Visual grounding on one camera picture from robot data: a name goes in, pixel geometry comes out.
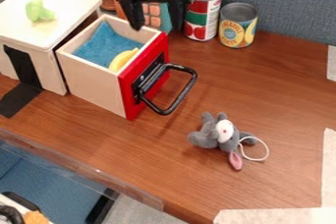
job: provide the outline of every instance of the black drawer handle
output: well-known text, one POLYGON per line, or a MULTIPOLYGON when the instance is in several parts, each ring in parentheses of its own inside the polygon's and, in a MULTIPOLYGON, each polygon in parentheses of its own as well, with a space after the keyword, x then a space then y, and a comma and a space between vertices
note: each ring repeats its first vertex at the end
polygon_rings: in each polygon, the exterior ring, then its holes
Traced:
POLYGON ((195 84, 197 80, 197 72, 191 68, 181 66, 181 65, 176 65, 176 64, 171 64, 171 63, 166 63, 162 64, 160 68, 156 71, 154 75, 151 76, 149 80, 147 80, 146 84, 143 84, 139 90, 138 90, 138 99, 142 100, 150 109, 155 111, 156 113, 160 115, 169 115, 172 113, 183 101, 183 99, 186 97, 188 92, 191 90, 193 85, 195 84), (187 72, 192 75, 191 79, 189 80, 188 84, 184 87, 184 89, 181 91, 181 93, 178 95, 178 97, 175 98, 173 103, 167 108, 167 109, 161 109, 157 107, 154 103, 152 103, 150 100, 148 100, 145 97, 146 92, 148 91, 149 87, 152 87, 154 83, 168 70, 177 70, 177 71, 182 71, 182 72, 187 72))

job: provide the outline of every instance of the white loop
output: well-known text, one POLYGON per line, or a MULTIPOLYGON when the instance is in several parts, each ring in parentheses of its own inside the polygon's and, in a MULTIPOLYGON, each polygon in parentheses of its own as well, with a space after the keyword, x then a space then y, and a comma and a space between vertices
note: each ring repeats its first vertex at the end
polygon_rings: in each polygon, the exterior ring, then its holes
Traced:
POLYGON ((239 140, 239 147, 241 148, 241 153, 242 153, 242 155, 243 155, 246 159, 248 159, 248 160, 250 160, 250 161, 263 161, 263 160, 265 160, 265 159, 268 157, 268 155, 269 155, 269 148, 268 148, 267 144, 266 144, 263 140, 258 139, 258 138, 253 137, 253 136, 250 136, 250 137, 243 137, 241 140, 239 140), (262 158, 250 158, 250 157, 246 156, 245 153, 244 153, 244 148, 243 148, 243 145, 241 144, 241 142, 244 141, 244 140, 247 140, 247 139, 255 139, 255 140, 261 142, 261 143, 263 144, 263 146, 265 146, 265 149, 266 149, 266 155, 265 155, 264 157, 262 157, 262 158))

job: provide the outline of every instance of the yellow object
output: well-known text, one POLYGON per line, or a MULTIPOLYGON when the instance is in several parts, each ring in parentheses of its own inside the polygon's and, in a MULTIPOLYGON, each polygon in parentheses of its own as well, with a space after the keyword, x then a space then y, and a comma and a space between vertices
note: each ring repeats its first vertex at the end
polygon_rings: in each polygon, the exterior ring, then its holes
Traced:
POLYGON ((223 20, 219 25, 219 40, 228 47, 237 47, 244 39, 244 29, 241 25, 229 20, 223 20))
POLYGON ((49 224, 49 220, 39 211, 26 213, 24 219, 26 224, 49 224))
POLYGON ((118 72, 123 66, 137 54, 139 49, 127 50, 117 55, 108 67, 111 71, 118 72))
POLYGON ((256 22, 257 18, 254 19, 254 21, 249 25, 247 31, 245 32, 245 41, 248 44, 251 44, 253 42, 256 22))

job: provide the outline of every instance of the red can label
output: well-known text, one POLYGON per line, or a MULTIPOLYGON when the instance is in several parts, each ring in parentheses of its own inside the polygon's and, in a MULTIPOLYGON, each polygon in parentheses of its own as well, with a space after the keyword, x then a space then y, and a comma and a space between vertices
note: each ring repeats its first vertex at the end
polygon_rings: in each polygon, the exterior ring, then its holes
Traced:
POLYGON ((190 39, 205 41, 217 33, 219 9, 222 0, 193 0, 185 21, 185 35, 190 39))

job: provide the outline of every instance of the can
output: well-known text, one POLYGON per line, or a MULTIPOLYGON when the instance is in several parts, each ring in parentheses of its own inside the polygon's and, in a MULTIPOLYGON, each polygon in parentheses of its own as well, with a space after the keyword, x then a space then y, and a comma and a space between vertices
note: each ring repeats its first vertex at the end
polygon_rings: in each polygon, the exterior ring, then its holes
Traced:
POLYGON ((190 39, 207 41, 217 33, 222 0, 192 0, 185 20, 185 35, 190 39))
POLYGON ((257 11, 253 5, 236 2, 220 11, 219 40, 225 46, 243 48, 254 40, 257 11))

